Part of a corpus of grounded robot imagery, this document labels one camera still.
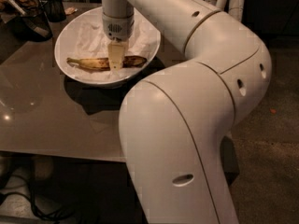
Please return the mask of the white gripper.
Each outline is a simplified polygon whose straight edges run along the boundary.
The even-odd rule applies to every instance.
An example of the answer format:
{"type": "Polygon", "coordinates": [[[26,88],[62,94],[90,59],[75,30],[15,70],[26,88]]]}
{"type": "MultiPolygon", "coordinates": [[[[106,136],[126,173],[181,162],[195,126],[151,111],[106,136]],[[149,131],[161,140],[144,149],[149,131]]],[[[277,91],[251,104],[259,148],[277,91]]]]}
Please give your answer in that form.
{"type": "Polygon", "coordinates": [[[112,40],[107,45],[110,69],[120,70],[122,69],[124,57],[128,50],[127,40],[132,35],[135,18],[134,16],[127,18],[112,18],[103,13],[102,20],[104,33],[110,40],[112,40]]]}

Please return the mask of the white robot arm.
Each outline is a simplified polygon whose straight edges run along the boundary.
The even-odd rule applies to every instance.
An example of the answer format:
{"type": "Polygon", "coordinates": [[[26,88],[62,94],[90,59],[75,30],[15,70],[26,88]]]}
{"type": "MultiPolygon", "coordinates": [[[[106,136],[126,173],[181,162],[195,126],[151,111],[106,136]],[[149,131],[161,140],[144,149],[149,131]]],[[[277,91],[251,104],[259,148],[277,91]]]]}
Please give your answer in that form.
{"type": "Polygon", "coordinates": [[[149,224],[238,224],[221,141],[262,100],[264,42],[244,0],[102,0],[105,33],[126,39],[139,11],[185,60],[136,83],[120,109],[126,165],[149,224]]]}

